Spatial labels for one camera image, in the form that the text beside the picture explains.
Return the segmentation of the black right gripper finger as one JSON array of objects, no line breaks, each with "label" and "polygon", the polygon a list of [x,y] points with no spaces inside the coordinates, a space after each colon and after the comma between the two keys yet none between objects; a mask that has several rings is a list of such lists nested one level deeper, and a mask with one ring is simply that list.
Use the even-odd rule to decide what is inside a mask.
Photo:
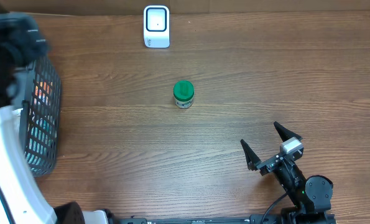
[{"label": "black right gripper finger", "polygon": [[274,127],[277,131],[277,133],[279,134],[281,140],[283,142],[291,139],[291,138],[297,138],[299,141],[302,140],[302,137],[294,132],[292,132],[291,130],[285,128],[284,126],[282,126],[279,122],[277,121],[274,121]]},{"label": "black right gripper finger", "polygon": [[251,149],[251,147],[245,140],[240,140],[240,143],[245,154],[247,168],[249,170],[258,170],[257,166],[261,163],[260,158],[256,155],[256,153]]}]

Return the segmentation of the green lidded jar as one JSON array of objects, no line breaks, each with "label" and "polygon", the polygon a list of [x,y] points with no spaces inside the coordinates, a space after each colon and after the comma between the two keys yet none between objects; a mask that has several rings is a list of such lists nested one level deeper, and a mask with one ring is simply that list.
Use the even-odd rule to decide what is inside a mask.
[{"label": "green lidded jar", "polygon": [[180,80],[173,87],[173,98],[175,105],[186,109],[191,107],[194,102],[195,89],[188,80]]}]

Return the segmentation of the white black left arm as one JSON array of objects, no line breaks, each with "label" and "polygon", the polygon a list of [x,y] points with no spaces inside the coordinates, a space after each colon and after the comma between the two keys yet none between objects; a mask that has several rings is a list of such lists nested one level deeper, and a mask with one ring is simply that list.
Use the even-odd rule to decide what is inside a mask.
[{"label": "white black left arm", "polygon": [[28,14],[0,5],[0,223],[113,223],[107,210],[51,206],[36,177],[57,161],[62,83]]}]

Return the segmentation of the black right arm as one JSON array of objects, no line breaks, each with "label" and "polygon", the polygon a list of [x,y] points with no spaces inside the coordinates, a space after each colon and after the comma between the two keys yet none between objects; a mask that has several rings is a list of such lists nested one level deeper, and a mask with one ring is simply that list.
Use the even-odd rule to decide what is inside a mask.
[{"label": "black right arm", "polygon": [[261,161],[245,140],[240,140],[247,168],[261,175],[273,173],[285,193],[262,215],[251,215],[251,223],[336,224],[331,209],[333,183],[322,175],[306,178],[295,161],[303,156],[302,137],[278,122],[274,127],[282,143],[279,152]]}]

